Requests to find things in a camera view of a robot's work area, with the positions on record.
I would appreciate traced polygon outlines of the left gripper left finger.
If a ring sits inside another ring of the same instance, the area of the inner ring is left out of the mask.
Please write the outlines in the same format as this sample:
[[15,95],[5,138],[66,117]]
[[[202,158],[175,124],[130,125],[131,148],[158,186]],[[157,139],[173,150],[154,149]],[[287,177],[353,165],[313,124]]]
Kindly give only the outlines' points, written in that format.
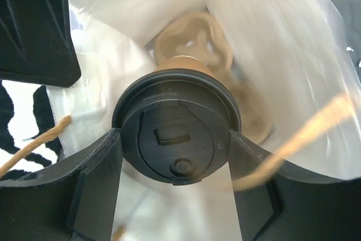
[[1,240],[110,240],[122,167],[119,129],[19,180],[1,181]]

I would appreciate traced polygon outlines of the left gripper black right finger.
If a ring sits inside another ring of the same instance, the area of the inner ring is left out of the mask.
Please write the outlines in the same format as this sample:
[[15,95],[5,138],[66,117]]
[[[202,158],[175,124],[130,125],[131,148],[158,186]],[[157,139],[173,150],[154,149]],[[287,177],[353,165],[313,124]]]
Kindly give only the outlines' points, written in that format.
[[360,240],[360,180],[315,184],[277,174],[234,192],[243,240]]

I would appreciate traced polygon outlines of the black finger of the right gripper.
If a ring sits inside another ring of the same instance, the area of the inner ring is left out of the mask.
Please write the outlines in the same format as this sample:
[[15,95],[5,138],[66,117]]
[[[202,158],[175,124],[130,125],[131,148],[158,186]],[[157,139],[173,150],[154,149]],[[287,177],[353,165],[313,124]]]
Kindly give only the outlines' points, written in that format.
[[1,0],[1,79],[70,87],[80,77],[68,0]]

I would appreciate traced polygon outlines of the black cup lid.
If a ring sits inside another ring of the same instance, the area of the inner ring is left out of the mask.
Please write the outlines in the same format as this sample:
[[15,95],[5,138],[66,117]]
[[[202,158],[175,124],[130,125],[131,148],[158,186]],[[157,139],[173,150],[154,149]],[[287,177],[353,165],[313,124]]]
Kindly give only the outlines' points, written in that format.
[[241,130],[231,93],[191,69],[152,72],[119,98],[112,126],[124,158],[139,173],[172,185],[200,182],[228,160],[231,132]]

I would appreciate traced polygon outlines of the brown paper coffee cup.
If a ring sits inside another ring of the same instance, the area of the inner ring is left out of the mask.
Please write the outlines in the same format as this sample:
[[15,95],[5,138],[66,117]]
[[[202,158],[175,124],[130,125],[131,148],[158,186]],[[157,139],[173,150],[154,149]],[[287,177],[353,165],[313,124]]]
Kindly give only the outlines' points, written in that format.
[[190,69],[215,78],[215,75],[203,62],[191,56],[181,55],[166,59],[157,66],[154,72],[166,69]]

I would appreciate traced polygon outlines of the zebra print pillow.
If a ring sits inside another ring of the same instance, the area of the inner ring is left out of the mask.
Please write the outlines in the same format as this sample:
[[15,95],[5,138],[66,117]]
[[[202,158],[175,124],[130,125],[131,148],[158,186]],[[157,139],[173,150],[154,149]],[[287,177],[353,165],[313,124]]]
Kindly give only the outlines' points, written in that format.
[[[54,126],[46,86],[1,80],[1,165]],[[42,144],[21,159],[1,180],[17,180],[55,164],[61,151],[58,138]]]

